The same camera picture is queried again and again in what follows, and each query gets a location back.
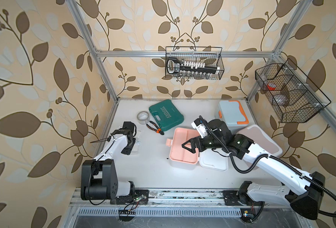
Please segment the pink tray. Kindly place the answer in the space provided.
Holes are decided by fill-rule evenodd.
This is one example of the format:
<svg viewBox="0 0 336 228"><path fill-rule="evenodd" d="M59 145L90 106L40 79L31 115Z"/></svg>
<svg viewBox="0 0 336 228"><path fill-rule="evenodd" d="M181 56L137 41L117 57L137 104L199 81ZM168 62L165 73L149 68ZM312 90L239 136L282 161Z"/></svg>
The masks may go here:
<svg viewBox="0 0 336 228"><path fill-rule="evenodd" d="M199 136L197 130L176 128L173 139L167 139L166 146L170 147L169 161L175 168L193 170L199 160L199 152L190 151L190 139Z"/></svg>

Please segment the white box pink trim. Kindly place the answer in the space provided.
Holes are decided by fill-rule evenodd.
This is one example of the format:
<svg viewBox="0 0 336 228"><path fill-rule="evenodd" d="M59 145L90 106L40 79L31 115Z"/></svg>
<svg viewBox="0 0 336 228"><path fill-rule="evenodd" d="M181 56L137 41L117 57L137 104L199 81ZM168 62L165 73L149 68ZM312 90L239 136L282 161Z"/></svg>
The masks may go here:
<svg viewBox="0 0 336 228"><path fill-rule="evenodd" d="M199 136L196 130L176 128L173 138L167 139L166 146L170 147L170 165L175 168L193 170L199 164L203 168L225 172L228 170L228 159L217 153L205 150L195 154L182 148L182 144L191 138Z"/></svg>

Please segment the blue box orange trim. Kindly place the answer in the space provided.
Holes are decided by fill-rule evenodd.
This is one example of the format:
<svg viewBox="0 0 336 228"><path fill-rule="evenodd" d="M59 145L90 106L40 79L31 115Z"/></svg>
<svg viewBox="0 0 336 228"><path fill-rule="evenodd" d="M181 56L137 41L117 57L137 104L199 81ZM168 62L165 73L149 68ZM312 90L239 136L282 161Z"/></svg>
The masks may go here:
<svg viewBox="0 0 336 228"><path fill-rule="evenodd" d="M238 100L220 101L215 118L225 122L228 127L244 127L249 124L249 119Z"/></svg>

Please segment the pink first aid box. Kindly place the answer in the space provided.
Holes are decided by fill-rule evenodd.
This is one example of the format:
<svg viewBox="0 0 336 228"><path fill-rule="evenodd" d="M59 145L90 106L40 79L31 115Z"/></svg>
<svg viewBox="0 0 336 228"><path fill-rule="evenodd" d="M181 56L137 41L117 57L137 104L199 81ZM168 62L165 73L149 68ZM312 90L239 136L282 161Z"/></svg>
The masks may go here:
<svg viewBox="0 0 336 228"><path fill-rule="evenodd" d="M244 135L247 138L254 141L257 147L260 146L267 153L280 157L283 154L283 149L269 136L267 133L261 129L260 126L253 124L247 126L237 132L237 135ZM246 161L245 157L242 160L238 160L236 157L235 162L240 169L248 169L253 161L259 156L259 154L250 155L252 157L251 161Z"/></svg>

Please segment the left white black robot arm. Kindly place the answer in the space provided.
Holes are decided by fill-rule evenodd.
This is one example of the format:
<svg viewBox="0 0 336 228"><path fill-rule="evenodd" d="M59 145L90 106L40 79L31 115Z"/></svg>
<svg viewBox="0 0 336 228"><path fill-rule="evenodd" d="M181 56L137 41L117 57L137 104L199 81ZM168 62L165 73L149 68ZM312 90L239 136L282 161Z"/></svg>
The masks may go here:
<svg viewBox="0 0 336 228"><path fill-rule="evenodd" d="M82 164L80 197L82 200L115 200L130 203L135 197L132 181L119 181L114 162L115 155L130 155L136 142L137 128L133 122L124 122L104 142L102 151Z"/></svg>

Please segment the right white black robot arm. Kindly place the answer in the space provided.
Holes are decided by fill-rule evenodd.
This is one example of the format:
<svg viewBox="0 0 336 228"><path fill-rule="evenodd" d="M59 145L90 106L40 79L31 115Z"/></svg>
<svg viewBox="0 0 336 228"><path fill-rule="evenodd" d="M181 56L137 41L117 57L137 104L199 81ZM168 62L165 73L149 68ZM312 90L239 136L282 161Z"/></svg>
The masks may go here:
<svg viewBox="0 0 336 228"><path fill-rule="evenodd" d="M181 145L183 149L192 154L207 149L222 149L223 156L230 158L238 173L248 174L258 167L281 182L280 186L268 186L244 181L236 194L238 202L243 205L270 202L289 206L307 219L318 218L325 192L323 175L302 171L271 155L249 137L232 134L219 119L207 122L200 117L192 126L199 132L199 136L184 142Z"/></svg>

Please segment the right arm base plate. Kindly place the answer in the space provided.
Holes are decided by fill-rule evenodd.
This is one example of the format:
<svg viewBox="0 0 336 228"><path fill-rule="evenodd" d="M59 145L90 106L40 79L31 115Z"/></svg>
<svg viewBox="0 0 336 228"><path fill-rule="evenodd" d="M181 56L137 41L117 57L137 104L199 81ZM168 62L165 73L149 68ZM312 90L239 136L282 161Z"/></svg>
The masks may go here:
<svg viewBox="0 0 336 228"><path fill-rule="evenodd" d="M226 206L262 206L264 201L254 201L248 195L251 181L244 181L239 190L222 191Z"/></svg>

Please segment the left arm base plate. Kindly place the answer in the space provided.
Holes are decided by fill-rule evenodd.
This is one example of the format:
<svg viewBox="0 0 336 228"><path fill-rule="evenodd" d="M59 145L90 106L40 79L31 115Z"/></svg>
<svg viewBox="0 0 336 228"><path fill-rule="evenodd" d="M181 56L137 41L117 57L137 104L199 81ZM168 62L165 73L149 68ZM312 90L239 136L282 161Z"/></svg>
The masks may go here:
<svg viewBox="0 0 336 228"><path fill-rule="evenodd" d="M112 205L128 205L130 203L138 202L139 204L146 205L149 200L149 190L134 190L126 196L119 196L110 200Z"/></svg>

